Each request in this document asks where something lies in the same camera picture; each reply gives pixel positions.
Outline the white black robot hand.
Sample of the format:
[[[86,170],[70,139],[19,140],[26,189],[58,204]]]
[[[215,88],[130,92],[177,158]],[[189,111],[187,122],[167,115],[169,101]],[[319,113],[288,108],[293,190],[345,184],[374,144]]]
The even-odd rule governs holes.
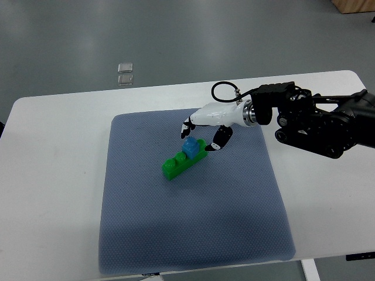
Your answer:
[[[217,151],[224,148],[230,140],[233,135],[231,126],[234,124],[243,127],[252,127],[257,124],[252,101],[211,102],[198,109],[183,122],[180,135],[184,139],[197,126],[216,126],[218,130],[205,150]]]

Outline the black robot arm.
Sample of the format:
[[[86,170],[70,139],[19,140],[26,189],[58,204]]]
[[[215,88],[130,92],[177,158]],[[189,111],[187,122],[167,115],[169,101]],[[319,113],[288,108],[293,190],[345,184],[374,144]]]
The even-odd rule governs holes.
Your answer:
[[[337,159],[355,145],[374,147],[374,94],[312,94],[293,82],[266,84],[250,91],[255,120],[268,125],[278,110],[277,141]]]

